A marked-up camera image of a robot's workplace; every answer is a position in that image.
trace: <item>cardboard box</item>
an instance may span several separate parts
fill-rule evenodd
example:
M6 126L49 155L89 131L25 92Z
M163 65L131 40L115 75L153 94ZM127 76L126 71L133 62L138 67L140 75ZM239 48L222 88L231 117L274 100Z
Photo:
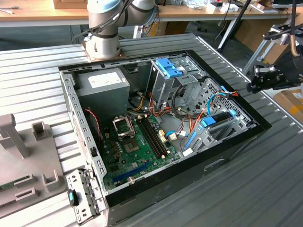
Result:
M154 25L151 27L150 32L147 34L148 37L153 37L153 36L162 36L165 35L165 29L167 26L167 22L155 22Z
M236 32L235 38L252 51L256 51L263 40L263 34L268 33L273 24L279 25L284 22L285 19L244 20ZM274 64L286 49L287 45L275 44L265 57L265 61L269 64Z
M165 35L183 34L189 21L171 21L167 23Z
M300 89L281 91L274 96L274 100L303 123L303 95Z
M87 9L88 0L53 0L55 9Z

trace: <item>teal tag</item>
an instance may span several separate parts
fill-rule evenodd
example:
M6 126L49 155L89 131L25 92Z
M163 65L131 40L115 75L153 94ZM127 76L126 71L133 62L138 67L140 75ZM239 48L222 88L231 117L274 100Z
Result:
M70 192L70 201L72 201L73 197L72 197L72 192Z

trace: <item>blue connector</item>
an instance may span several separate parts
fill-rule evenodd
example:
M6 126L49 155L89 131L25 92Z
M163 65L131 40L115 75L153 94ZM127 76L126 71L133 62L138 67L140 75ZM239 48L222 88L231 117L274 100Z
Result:
M119 176L116 176L116 177L113 178L113 182L121 181L124 178L127 178L129 176L133 176L133 175L135 175L135 174L143 171L144 169L146 169L150 164L151 164L151 162L147 162L144 165L142 165L142 166L140 166L140 167L138 167L138 168L136 168L134 170L131 170L131 171L125 173L125 174L121 174Z
M232 115L232 118L234 118L235 116L237 116L237 113L234 110L230 110L229 113Z
M216 121L213 119L213 117L206 117L201 121L201 124L203 125L204 128L206 128L212 124L215 124L215 123L216 123Z

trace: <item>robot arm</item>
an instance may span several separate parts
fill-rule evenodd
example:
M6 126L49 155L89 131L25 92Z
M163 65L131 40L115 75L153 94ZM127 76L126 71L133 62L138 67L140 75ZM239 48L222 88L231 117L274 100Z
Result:
M144 25L153 20L155 0L89 0L89 31L85 48L91 59L111 59L121 46L118 27Z

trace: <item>floor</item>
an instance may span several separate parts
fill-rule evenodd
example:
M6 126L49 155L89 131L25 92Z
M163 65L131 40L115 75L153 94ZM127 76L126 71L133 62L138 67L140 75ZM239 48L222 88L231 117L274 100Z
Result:
M186 33L194 33L201 36L208 43L213 42L213 38L219 31L218 21L202 22L202 27L207 28L207 32L198 32L194 23L189 23ZM134 27L119 28L119 35L129 39L133 37ZM80 26L45 26L45 27L13 27L1 28L0 51L37 48L45 46L57 46L71 44L72 34L79 34ZM218 37L214 43L217 46L222 36ZM223 55L235 66L243 68L248 58L253 52L238 42L236 39L230 40Z

